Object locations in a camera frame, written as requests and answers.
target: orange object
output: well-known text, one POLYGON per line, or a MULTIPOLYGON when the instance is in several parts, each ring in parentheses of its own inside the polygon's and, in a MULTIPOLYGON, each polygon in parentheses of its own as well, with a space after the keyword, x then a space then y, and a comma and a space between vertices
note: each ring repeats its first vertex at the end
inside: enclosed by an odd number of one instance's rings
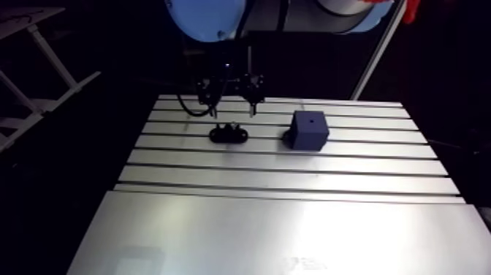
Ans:
POLYGON ((414 22, 420 1, 421 0, 408 0, 408 6, 406 7, 406 12, 403 17, 404 23, 411 24, 414 22))

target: aluminum table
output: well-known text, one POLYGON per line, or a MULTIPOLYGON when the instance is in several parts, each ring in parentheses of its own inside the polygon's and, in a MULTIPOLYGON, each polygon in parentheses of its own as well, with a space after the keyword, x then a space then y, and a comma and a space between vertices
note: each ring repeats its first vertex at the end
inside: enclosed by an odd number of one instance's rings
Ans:
POLYGON ((159 97, 68 274, 491 274, 490 233, 400 104, 218 109, 247 143, 211 143, 213 118, 159 97), (294 110, 326 114, 320 152, 283 147, 294 110))
MULTIPOLYGON (((191 109, 203 109, 196 97, 185 98, 191 109)), ((465 203, 399 103, 267 98, 257 111, 251 118, 247 102, 224 97, 217 119, 195 118, 175 96, 161 95, 116 189, 465 203), (295 110, 325 113, 331 134, 320 152, 283 146, 295 110), (248 130, 249 140, 211 143, 215 123, 231 121, 248 130)))

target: metal plate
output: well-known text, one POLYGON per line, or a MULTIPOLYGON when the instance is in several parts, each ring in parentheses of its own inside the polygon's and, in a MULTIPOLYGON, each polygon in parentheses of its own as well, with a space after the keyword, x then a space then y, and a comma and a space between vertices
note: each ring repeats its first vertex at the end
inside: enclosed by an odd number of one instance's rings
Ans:
POLYGON ((288 156, 135 149, 128 163, 162 166, 220 167, 246 170, 288 170, 312 173, 379 173, 445 176, 437 160, 288 156))
MULTIPOLYGON (((222 112, 218 114, 217 119, 214 119, 211 116, 190 116, 187 113, 184 113, 184 111, 154 110, 150 113, 148 120, 176 122, 193 121, 211 124, 229 123, 233 121, 239 124, 273 124, 288 126, 292 122, 292 115, 259 113, 251 118, 248 113, 222 112)), ((330 127, 418 130, 418 127, 411 119, 326 116, 326 120, 330 127)))
POLYGON ((293 192, 272 190, 244 190, 244 189, 210 189, 210 188, 185 188, 142 186, 140 184, 116 184, 115 191, 145 192, 175 195, 199 195, 211 197, 248 197, 270 200, 318 200, 318 201, 351 201, 359 203, 463 203, 461 197, 427 196, 427 195, 369 195, 346 193, 317 193, 317 192, 293 192))
POLYGON ((473 206, 108 192, 69 275, 489 275, 473 206))
MULTIPOLYGON (((195 95, 183 95, 184 100, 197 100, 195 95)), ((159 99, 178 100, 174 94, 161 94, 159 99)), ((221 98, 222 102, 244 102, 245 100, 239 96, 225 96, 221 98)), ((295 103, 295 104, 320 104, 320 105, 345 105, 345 106, 378 106, 401 108, 399 102, 374 102, 374 101, 354 101, 354 100, 331 100, 331 99, 296 99, 287 97, 266 97, 266 103, 295 103)))
MULTIPOLYGON (((288 129, 276 125, 243 125, 250 138, 279 139, 288 129)), ((198 135, 207 137, 214 125, 180 122, 148 122, 143 127, 144 134, 198 135)), ((329 140, 367 141, 374 143, 427 143, 425 137, 416 131, 375 130, 375 129, 329 129, 329 140)))
POLYGON ((127 165, 119 181, 181 187, 458 195, 450 178, 285 173, 127 165))
MULTIPOLYGON (((186 107, 191 110, 204 110, 206 105, 198 101, 186 101, 186 107)), ((158 100, 153 106, 154 110, 182 110, 177 101, 158 100)), ((249 113, 248 102, 220 102, 217 107, 219 112, 243 112, 249 113)), ((289 103, 260 103, 257 105, 258 113, 288 113, 296 110, 315 110, 324 112, 328 116, 367 116, 379 118, 409 118, 408 112, 402 108, 381 108, 365 106, 342 106, 342 105, 303 105, 289 103)))
POLYGON ((281 140, 249 138, 243 144, 213 143, 208 137, 178 137, 141 135, 137 148, 169 148, 190 151, 228 151, 270 154, 305 154, 311 156, 361 156, 435 159, 431 147, 426 145, 327 142, 321 151, 294 151, 281 140))

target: blue box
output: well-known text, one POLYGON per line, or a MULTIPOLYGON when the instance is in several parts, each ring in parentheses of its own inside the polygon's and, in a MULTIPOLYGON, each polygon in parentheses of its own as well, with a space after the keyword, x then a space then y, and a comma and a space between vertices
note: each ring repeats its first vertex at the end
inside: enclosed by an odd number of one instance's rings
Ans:
POLYGON ((283 141, 293 150, 320 151, 328 136, 329 127, 323 112, 296 110, 283 141))

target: white pole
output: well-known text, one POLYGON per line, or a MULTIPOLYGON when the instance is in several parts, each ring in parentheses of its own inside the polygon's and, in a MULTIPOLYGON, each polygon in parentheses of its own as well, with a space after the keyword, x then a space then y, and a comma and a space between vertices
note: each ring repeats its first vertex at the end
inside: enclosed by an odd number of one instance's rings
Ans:
POLYGON ((72 75, 70 75, 63 63, 61 63, 60 59, 56 56, 53 49, 46 42, 46 39, 40 34, 36 24, 29 26, 27 28, 27 31, 31 34, 37 47, 42 51, 42 53, 45 54, 46 58, 50 61, 53 67, 55 67, 61 78, 65 80, 65 83, 68 85, 68 87, 74 88, 77 85, 77 82, 72 77, 72 75))

